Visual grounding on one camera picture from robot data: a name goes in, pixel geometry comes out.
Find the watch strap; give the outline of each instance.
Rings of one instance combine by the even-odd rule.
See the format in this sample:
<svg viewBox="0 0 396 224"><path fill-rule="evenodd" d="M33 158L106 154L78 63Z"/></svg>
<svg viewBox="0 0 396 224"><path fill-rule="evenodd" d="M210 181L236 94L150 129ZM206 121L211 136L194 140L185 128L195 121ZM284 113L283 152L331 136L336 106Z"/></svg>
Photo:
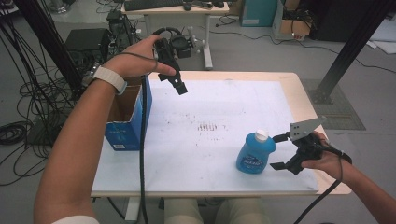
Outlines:
<svg viewBox="0 0 396 224"><path fill-rule="evenodd" d="M93 77L102 79L103 81L113 85L118 92L117 95L123 94L127 86L127 82L119 74L102 66L97 68L96 72L93 74Z"/></svg>

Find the computer mouse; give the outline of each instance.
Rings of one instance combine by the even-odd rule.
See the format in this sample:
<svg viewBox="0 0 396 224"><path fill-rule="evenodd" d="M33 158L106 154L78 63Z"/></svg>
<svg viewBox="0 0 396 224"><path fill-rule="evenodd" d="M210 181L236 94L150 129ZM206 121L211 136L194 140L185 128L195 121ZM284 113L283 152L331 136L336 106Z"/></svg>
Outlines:
<svg viewBox="0 0 396 224"><path fill-rule="evenodd" d="M191 3L187 3L187 2L183 3L183 8L184 8L185 11L190 11L191 7L192 7Z"/></svg>
<svg viewBox="0 0 396 224"><path fill-rule="evenodd" d="M224 8L224 2L220 1L212 1L213 6L218 7L218 8Z"/></svg>

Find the bottle label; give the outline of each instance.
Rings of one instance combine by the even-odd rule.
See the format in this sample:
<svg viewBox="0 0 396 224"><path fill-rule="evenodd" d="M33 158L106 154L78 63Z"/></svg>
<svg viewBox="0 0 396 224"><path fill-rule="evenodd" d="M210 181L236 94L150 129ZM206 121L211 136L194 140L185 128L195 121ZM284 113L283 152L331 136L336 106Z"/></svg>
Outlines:
<svg viewBox="0 0 396 224"><path fill-rule="evenodd" d="M264 162L251 155L246 155L246 157L242 158L240 165L251 172L260 172Z"/></svg>

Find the human hand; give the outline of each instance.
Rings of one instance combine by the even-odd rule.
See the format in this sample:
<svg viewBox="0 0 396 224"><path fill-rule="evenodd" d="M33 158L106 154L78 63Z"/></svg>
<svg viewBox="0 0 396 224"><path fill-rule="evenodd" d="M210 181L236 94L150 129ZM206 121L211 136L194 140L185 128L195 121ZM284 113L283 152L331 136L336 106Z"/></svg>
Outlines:
<svg viewBox="0 0 396 224"><path fill-rule="evenodd" d="M320 141L320 143L328 147L326 136L323 133L313 132ZM317 161L303 161L301 163L303 168L317 169L326 172L334 179L340 180L342 177L343 182L348 179L350 172L354 167L347 161L340 159L338 155L323 151L320 160Z"/></svg>
<svg viewBox="0 0 396 224"><path fill-rule="evenodd" d="M151 35L136 44L125 49L124 53L138 54L148 59L140 58L130 54L119 54L103 64L103 67L110 69L123 78L139 77L149 72L158 72L164 75L173 76L176 70L169 65L158 63L153 59L152 48L155 41L161 39L158 35Z"/></svg>

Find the sleeve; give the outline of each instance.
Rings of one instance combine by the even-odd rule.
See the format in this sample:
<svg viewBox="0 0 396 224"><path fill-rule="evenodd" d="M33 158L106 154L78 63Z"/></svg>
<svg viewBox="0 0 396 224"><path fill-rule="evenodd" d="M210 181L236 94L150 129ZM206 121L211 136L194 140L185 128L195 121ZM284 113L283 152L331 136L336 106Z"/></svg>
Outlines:
<svg viewBox="0 0 396 224"><path fill-rule="evenodd" d="M73 216L64 217L62 219L59 219L58 221L53 222L52 224L99 224L99 222L93 217Z"/></svg>

